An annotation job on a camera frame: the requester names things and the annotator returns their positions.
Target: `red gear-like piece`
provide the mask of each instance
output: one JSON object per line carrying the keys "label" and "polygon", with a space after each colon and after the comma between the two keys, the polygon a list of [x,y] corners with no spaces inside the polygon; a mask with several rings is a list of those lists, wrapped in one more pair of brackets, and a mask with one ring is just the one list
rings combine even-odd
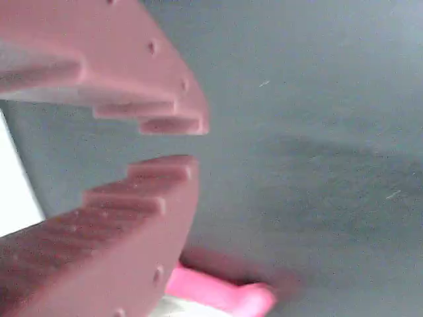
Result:
{"label": "red gear-like piece", "polygon": [[85,192],[82,207],[0,238],[0,315],[146,316],[197,200],[196,160],[156,158]]}
{"label": "red gear-like piece", "polygon": [[90,106],[147,134],[209,129],[194,75],[137,0],[0,1],[0,98]]}

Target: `white surface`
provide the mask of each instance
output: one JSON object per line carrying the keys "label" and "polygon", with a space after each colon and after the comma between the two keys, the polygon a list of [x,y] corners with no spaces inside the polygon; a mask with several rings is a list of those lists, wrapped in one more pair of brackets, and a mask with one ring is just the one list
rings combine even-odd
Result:
{"label": "white surface", "polygon": [[0,236],[43,220],[0,110]]}

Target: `pink plastic piece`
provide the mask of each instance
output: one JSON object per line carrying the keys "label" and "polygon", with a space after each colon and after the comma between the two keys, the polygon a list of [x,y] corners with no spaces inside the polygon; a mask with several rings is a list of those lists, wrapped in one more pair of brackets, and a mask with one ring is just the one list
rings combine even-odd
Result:
{"label": "pink plastic piece", "polygon": [[166,293],[218,308],[235,317],[263,317],[276,303],[266,284],[238,287],[181,265],[173,270]]}
{"label": "pink plastic piece", "polygon": [[91,106],[143,133],[209,129],[194,75],[137,0],[0,1],[0,98]]}
{"label": "pink plastic piece", "polygon": [[87,191],[81,208],[0,238],[0,316],[148,315],[177,264],[197,196],[192,157],[148,160],[131,165],[125,180]]}

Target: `small hole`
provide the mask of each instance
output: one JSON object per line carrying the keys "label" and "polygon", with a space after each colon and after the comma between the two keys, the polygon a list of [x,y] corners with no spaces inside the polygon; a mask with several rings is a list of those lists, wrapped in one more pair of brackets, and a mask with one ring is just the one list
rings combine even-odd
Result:
{"label": "small hole", "polygon": [[113,317],[126,317],[126,312],[122,308],[116,309],[113,313]]}
{"label": "small hole", "polygon": [[157,268],[154,272],[154,276],[153,276],[153,283],[155,285],[159,284],[159,282],[161,281],[161,279],[163,277],[163,273],[164,273],[163,266],[161,266],[161,265],[157,266]]}
{"label": "small hole", "polygon": [[147,48],[151,55],[157,54],[158,47],[156,42],[151,41],[150,43],[148,43]]}
{"label": "small hole", "polygon": [[182,91],[187,92],[188,89],[190,88],[190,82],[187,79],[183,79],[181,86],[182,86]]}

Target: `gray surface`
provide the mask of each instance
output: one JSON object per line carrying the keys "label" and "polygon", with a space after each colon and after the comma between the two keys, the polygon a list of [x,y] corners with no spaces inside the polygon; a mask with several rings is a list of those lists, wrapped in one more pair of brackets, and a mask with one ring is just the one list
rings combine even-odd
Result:
{"label": "gray surface", "polygon": [[188,244],[305,277],[303,300],[273,316],[419,315],[423,3],[147,6],[203,84],[211,134],[144,137],[86,109],[10,102],[46,213],[128,162],[190,153],[202,196]]}

